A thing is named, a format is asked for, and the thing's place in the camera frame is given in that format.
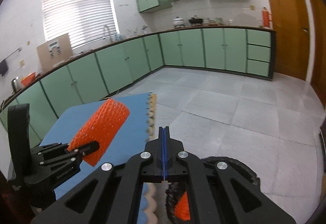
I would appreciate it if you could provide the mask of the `wooden table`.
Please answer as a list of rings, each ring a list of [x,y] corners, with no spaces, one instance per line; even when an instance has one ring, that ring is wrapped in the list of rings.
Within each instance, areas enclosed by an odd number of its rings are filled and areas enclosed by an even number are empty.
[[[157,95],[150,93],[147,100],[147,141],[155,139],[155,116],[156,116]]]

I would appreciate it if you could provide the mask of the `orange thermos flask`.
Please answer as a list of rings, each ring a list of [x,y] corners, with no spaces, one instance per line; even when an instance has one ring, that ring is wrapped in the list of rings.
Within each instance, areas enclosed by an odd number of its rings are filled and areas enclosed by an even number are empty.
[[[265,28],[270,28],[271,14],[266,7],[262,8],[262,24]]]

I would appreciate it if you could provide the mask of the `chrome sink faucet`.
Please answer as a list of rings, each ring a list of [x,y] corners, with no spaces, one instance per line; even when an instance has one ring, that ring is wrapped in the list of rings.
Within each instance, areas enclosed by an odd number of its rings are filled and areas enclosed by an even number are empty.
[[[111,31],[108,25],[103,26],[103,40],[109,39],[111,41]]]

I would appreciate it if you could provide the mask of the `window blinds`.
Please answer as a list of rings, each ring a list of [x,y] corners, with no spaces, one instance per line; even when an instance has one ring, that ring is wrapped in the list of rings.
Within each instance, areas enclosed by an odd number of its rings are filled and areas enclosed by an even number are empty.
[[[113,0],[42,0],[47,41],[68,34],[73,49],[102,39],[103,26],[119,34]]]

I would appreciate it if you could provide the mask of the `orange foam net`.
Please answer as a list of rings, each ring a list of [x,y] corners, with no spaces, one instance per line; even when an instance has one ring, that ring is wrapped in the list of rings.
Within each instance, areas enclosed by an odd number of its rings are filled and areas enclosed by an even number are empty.
[[[181,221],[189,221],[191,219],[186,191],[178,199],[174,208],[174,214],[176,218],[180,219]]]
[[[99,160],[84,160],[91,166],[95,166],[103,157],[115,135],[126,122],[130,110],[121,102],[113,99],[106,100],[98,110],[80,128],[72,141],[87,143],[97,141],[99,143]]]

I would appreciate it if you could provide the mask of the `steel electric kettle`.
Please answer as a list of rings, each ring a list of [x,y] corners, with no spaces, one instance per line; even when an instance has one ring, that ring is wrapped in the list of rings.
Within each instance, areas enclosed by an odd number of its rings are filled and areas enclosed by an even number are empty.
[[[12,79],[11,86],[13,89],[13,93],[17,93],[18,91],[20,91],[22,89],[22,84],[20,82],[19,77],[15,77]]]

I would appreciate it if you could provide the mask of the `dark hanging towel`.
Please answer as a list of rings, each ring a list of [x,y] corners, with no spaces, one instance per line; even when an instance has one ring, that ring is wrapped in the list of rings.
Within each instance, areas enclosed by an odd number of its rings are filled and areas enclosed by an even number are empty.
[[[0,75],[1,77],[5,76],[8,72],[8,64],[7,64],[7,60],[3,59],[0,62]]]

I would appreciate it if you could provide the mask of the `orange plastic basin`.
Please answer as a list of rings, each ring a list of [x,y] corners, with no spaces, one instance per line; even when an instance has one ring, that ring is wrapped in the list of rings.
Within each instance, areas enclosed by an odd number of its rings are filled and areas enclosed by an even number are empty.
[[[23,85],[23,87],[27,87],[29,84],[31,84],[34,80],[36,79],[36,73],[33,72],[29,75],[27,75],[26,77],[23,77],[21,79],[21,83]]]

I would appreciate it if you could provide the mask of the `brown cardboard box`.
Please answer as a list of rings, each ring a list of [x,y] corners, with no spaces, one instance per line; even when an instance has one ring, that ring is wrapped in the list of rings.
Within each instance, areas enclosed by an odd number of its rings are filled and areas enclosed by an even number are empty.
[[[73,56],[68,34],[61,35],[38,46],[36,51],[43,72],[53,69]]]

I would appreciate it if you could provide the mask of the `wall towel rail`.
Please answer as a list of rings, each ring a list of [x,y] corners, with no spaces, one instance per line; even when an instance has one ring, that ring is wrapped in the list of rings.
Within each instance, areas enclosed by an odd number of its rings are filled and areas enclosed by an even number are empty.
[[[11,52],[7,57],[1,59],[1,62],[4,61],[4,60],[7,60],[9,57],[11,57],[12,55],[14,55],[15,53],[21,52],[22,49],[23,48],[21,46],[19,46],[17,49],[15,49],[13,52]]]

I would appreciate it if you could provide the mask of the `blue table cloth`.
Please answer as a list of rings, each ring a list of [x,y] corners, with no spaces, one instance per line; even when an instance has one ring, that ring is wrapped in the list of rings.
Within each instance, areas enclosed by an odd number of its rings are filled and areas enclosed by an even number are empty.
[[[60,184],[57,201],[35,223],[107,223],[123,165],[141,153],[151,137],[155,96],[131,95],[66,110],[43,140],[69,143],[71,149],[97,142],[99,149],[84,157],[80,172]]]

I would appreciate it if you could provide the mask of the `green lower kitchen cabinets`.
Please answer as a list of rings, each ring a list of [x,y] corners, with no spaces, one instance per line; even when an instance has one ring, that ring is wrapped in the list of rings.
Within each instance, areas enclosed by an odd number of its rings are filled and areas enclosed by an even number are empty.
[[[270,80],[276,32],[208,26],[151,33],[86,52],[45,72],[1,104],[29,104],[30,145],[38,145],[66,109],[97,102],[163,67],[226,72]]]

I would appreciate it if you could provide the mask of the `wooden door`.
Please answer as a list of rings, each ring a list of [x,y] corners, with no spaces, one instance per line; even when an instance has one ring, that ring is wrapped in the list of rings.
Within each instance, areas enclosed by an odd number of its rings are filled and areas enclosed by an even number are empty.
[[[306,79],[309,60],[309,20],[305,0],[269,0],[276,31],[275,71]]]

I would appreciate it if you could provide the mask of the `black wok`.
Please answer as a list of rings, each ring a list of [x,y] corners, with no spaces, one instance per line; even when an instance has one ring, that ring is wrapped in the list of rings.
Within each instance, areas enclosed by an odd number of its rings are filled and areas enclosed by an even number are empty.
[[[203,24],[203,19],[197,17],[196,15],[191,17],[188,21],[191,26],[201,26]]]

